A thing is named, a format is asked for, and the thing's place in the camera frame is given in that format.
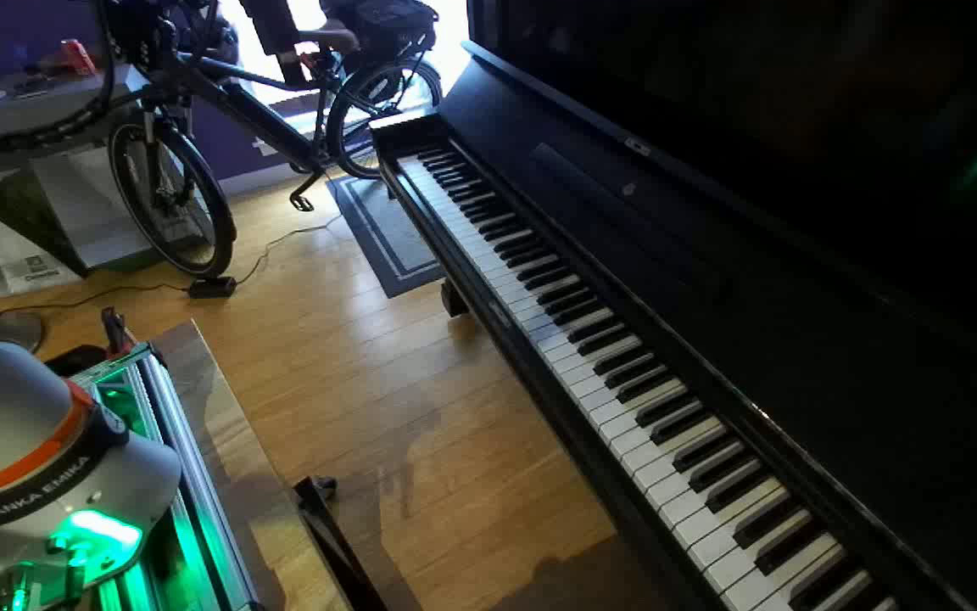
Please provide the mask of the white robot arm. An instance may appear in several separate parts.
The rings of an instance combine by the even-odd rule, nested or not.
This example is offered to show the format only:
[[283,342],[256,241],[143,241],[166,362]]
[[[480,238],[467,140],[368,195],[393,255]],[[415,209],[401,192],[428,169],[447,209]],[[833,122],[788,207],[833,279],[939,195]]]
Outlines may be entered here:
[[171,449],[0,342],[0,611],[71,611],[137,560],[176,487]]

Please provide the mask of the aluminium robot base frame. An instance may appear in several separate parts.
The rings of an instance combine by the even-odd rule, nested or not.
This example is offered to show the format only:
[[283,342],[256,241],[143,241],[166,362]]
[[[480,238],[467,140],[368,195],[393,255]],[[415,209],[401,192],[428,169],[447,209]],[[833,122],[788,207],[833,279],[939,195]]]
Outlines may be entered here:
[[231,530],[205,458],[154,349],[76,373],[136,435],[163,441],[178,458],[178,487],[144,540],[137,560],[101,583],[91,611],[263,611],[263,592]]

